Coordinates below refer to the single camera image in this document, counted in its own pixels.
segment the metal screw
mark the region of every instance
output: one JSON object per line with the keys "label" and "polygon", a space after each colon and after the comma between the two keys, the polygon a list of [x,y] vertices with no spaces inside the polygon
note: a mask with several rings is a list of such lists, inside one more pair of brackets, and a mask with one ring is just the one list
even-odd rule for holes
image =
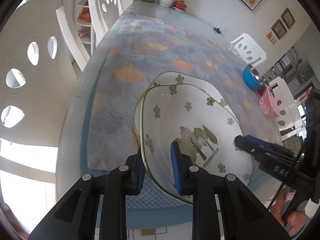
{"label": "metal screw", "polygon": [[129,169],[129,167],[127,165],[121,165],[119,167],[119,171],[127,171]]}
{"label": "metal screw", "polygon": [[235,180],[236,180],[236,176],[233,175],[233,174],[228,174],[228,175],[227,175],[227,180],[229,180],[229,181],[235,181]]}
{"label": "metal screw", "polygon": [[90,180],[90,179],[91,179],[91,174],[84,174],[84,175],[82,176],[82,179],[83,179],[84,181]]}
{"label": "metal screw", "polygon": [[192,172],[197,172],[197,171],[199,171],[199,167],[193,165],[193,166],[189,167],[189,170],[192,171]]}

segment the human hand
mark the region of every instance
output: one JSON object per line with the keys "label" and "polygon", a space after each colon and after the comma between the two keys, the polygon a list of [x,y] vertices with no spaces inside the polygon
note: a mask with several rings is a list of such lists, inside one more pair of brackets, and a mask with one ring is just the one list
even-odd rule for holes
{"label": "human hand", "polygon": [[[285,200],[285,191],[284,189],[280,191],[279,195],[276,198],[276,203],[270,208],[271,214],[278,220],[278,222],[284,226],[284,222],[282,220],[282,210],[284,208],[284,200]],[[293,211],[288,217],[287,222],[292,225],[291,230],[288,232],[289,236],[294,236],[297,234],[301,228],[303,228],[306,223],[307,215],[305,212]]]}

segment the dining table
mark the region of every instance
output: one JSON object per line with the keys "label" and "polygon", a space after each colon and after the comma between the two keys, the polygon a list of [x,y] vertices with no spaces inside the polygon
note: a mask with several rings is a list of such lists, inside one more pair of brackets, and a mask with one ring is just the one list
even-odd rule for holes
{"label": "dining table", "polygon": [[[244,136],[281,145],[276,121],[262,114],[259,93],[242,78],[246,63],[229,46],[223,33],[197,17],[134,1],[95,49],[72,98],[59,143],[57,200],[83,174],[108,174],[137,153],[133,111],[163,72],[210,82],[236,115]],[[252,164],[248,187],[265,204],[281,183],[261,171],[254,158]],[[162,228],[192,221],[192,206],[162,192],[146,174],[141,194],[126,197],[126,214],[128,229]]]}

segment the red teapot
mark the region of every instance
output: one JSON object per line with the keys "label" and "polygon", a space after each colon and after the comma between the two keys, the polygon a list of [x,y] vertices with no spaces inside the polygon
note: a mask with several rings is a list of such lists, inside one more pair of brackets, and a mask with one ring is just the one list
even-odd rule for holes
{"label": "red teapot", "polygon": [[178,8],[182,11],[185,11],[185,9],[187,8],[185,1],[181,0],[181,1],[174,1],[174,7]]}

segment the tree illustration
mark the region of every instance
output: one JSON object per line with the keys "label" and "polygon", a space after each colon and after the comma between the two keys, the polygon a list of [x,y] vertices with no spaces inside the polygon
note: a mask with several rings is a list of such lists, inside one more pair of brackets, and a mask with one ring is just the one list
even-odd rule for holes
{"label": "tree illustration", "polygon": [[217,140],[216,136],[208,128],[206,128],[204,125],[202,127],[203,127],[205,134],[209,138],[209,140],[212,141],[214,144],[218,145],[218,140]]}
{"label": "tree illustration", "polygon": [[214,151],[214,149],[212,148],[212,146],[209,144],[208,141],[208,136],[206,135],[205,131],[202,130],[201,128],[195,128],[194,132],[195,136],[202,137],[204,139],[204,141],[206,141],[206,146],[210,147],[210,150]]}
{"label": "tree illustration", "polygon": [[203,137],[196,136],[189,128],[183,126],[180,127],[180,135],[181,139],[193,147],[195,151],[200,154],[204,161],[207,159],[207,157],[201,151],[202,146],[207,146],[207,141]]}
{"label": "tree illustration", "polygon": [[188,143],[179,138],[176,138],[175,141],[178,142],[181,153],[190,156],[192,163],[194,165],[197,165],[197,155],[193,148]]}

